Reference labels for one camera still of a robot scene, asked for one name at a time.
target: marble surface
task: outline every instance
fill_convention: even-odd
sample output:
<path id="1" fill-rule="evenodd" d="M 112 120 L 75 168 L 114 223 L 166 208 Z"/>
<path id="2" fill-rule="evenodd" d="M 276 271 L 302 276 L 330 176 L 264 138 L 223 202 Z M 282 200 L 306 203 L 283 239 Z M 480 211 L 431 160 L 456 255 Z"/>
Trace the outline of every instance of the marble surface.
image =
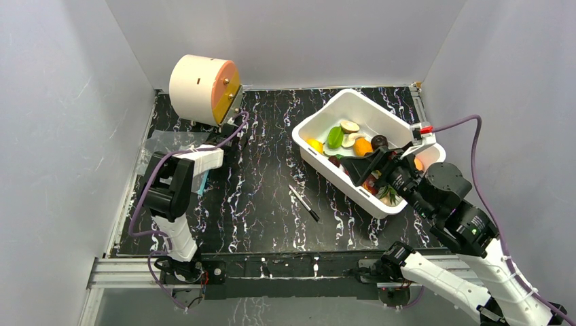
<path id="1" fill-rule="evenodd" d="M 408 123 L 418 121 L 407 87 L 357 88 Z M 374 219 L 300 157 L 291 131 L 319 110 L 340 89 L 247 91 L 242 110 L 250 113 L 247 144 L 212 170 L 203 196 L 192 194 L 188 223 L 203 253 L 269 253 L 387 249 L 401 240 L 416 248 L 441 247 L 428 221 L 407 207 L 398 215 Z M 173 111 L 167 94 L 157 98 L 149 137 L 154 130 L 210 131 Z M 320 216 L 315 222 L 290 196 L 294 186 Z M 141 189 L 137 178 L 135 190 Z M 160 237 L 133 239 L 127 229 L 136 191 L 127 198 L 128 216 L 113 256 L 147 255 L 162 248 Z M 156 229 L 143 211 L 135 230 Z"/>

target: mushroom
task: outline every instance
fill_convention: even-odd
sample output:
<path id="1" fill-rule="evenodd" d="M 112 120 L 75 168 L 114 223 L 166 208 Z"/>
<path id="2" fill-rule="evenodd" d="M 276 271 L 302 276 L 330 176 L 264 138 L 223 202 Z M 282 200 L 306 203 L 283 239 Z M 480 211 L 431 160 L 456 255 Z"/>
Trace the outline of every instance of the mushroom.
<path id="1" fill-rule="evenodd" d="M 351 134 L 353 132 L 359 132 L 360 131 L 360 126 L 358 126 L 358 124 L 356 124 L 352 121 L 342 120 L 340 122 L 340 127 L 342 127 L 342 130 L 346 134 Z"/>
<path id="2" fill-rule="evenodd" d="M 366 135 L 358 133 L 358 132 L 355 132 L 353 134 L 345 134 L 344 139 L 342 140 L 342 147 L 343 148 L 350 148 L 350 147 L 354 146 L 354 143 L 356 142 L 356 139 L 358 139 L 358 138 L 366 138 Z"/>

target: white plastic tub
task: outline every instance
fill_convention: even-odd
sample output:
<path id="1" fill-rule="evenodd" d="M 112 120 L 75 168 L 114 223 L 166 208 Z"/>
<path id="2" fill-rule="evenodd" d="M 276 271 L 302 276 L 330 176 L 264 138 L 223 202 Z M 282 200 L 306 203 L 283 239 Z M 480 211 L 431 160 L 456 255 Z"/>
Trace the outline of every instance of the white plastic tub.
<path id="1" fill-rule="evenodd" d="M 402 200 L 395 207 L 385 205 L 366 189 L 355 187 L 344 172 L 330 163 L 327 157 L 307 144 L 308 139 L 316 139 L 324 143 L 328 138 L 330 129 L 338 126 L 342 120 L 356 122 L 360 125 L 360 132 L 368 136 L 367 140 L 372 139 L 377 134 L 382 134 L 386 136 L 391 146 L 398 147 L 404 146 L 412 140 L 409 125 L 361 93 L 355 90 L 341 90 L 320 111 L 306 118 L 292 131 L 292 138 L 300 146 L 302 158 L 365 211 L 379 219 L 398 214 L 406 207 L 405 200 Z M 354 155 L 352 149 L 343 148 L 330 151 L 329 154 L 334 155 L 335 153 L 345 156 Z M 442 146 L 434 144 L 416 157 L 422 161 L 426 169 L 432 163 L 443 162 L 446 159 L 446 152 Z"/>

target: white wall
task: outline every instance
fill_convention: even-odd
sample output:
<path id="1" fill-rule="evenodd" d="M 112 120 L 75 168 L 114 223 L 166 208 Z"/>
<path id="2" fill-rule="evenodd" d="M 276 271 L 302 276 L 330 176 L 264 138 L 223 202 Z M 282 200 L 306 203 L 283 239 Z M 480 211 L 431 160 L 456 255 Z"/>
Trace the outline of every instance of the white wall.
<path id="1" fill-rule="evenodd" d="M 2 1 L 2 325 L 75 325 L 154 92 L 104 0 Z"/>
<path id="2" fill-rule="evenodd" d="M 108 0 L 146 76 L 184 54 L 233 60 L 251 88 L 422 81 L 465 0 Z"/>
<path id="3" fill-rule="evenodd" d="M 576 3 L 464 6 L 423 90 L 436 125 L 479 113 L 479 182 L 511 252 L 548 300 L 576 311 Z M 474 122 L 438 134 L 470 177 Z"/>

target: yellow lemon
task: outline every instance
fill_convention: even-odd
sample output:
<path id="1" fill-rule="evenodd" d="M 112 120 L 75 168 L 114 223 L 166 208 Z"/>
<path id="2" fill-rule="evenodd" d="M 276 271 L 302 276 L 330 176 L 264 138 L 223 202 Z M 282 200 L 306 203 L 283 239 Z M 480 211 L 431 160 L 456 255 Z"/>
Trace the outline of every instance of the yellow lemon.
<path id="1" fill-rule="evenodd" d="M 324 153 L 324 144 L 320 143 L 316 139 L 308 139 L 306 142 L 320 154 Z"/>

